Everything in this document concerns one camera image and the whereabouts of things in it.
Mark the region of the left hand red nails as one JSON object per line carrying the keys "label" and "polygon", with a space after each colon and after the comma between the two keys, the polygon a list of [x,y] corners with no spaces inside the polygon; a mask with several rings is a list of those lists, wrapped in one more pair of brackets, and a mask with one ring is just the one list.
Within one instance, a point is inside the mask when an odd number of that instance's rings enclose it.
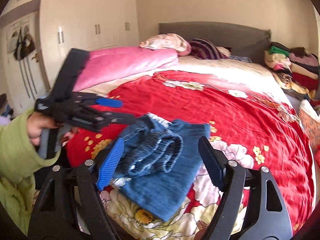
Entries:
{"label": "left hand red nails", "polygon": [[[39,112],[34,112],[27,119],[27,133],[30,139],[30,142],[34,146],[40,145],[40,137],[42,130],[55,129],[62,127],[62,123],[56,122],[53,118],[45,116]],[[68,141],[70,141],[76,134],[78,134],[80,129],[78,127],[72,127],[68,132],[66,132],[62,138],[61,143],[64,146]]]}

